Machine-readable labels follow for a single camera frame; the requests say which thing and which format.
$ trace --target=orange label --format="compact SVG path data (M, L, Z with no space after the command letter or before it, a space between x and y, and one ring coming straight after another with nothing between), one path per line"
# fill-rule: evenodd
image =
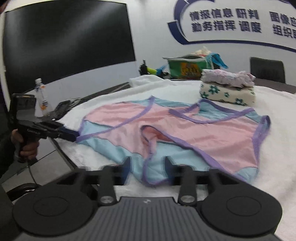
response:
M181 63L181 74L184 76L201 76L201 71L197 64L194 63Z

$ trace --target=bottle cap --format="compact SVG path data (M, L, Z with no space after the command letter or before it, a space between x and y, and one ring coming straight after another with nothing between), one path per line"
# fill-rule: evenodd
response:
M41 78L36 79L36 80L35 80L35 83L36 83L36 84L41 84L41 83L42 83L42 79L41 79Z

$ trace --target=metal screw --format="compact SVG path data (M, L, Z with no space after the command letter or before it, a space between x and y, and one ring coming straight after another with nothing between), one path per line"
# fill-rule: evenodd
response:
M185 195L181 197L181 201L184 203L191 203L195 201L195 198L193 196L190 195Z
M114 198L111 196L103 196L101 197L100 201L101 203L108 204L108 203L112 203L114 201Z
M146 203L146 204L148 204L148 203L150 203L150 202L151 202L150 199L146 199L146 200L143 201L143 203Z

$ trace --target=floral print fabric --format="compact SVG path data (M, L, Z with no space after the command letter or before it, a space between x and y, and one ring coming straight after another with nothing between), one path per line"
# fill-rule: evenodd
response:
M238 88L205 82L200 85L200 96L204 99L238 105L252 105L256 98L254 87Z

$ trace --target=water bottle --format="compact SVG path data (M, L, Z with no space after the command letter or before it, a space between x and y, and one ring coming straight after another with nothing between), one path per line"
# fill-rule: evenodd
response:
M41 79L36 79L35 83L36 83L36 87L35 87L36 99L42 110L43 115L46 116L52 111L52 107L47 100L45 85L42 83Z

